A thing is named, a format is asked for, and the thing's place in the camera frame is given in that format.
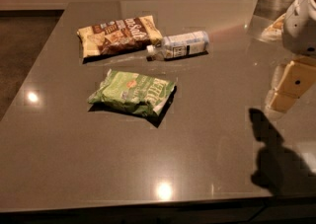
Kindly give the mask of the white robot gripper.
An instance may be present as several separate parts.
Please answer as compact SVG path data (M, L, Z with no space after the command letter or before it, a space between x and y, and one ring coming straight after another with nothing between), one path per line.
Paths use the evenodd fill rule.
M282 44L295 54L316 55L316 0L294 0L285 13ZM316 58L294 57L276 67L267 108L286 113L316 83Z

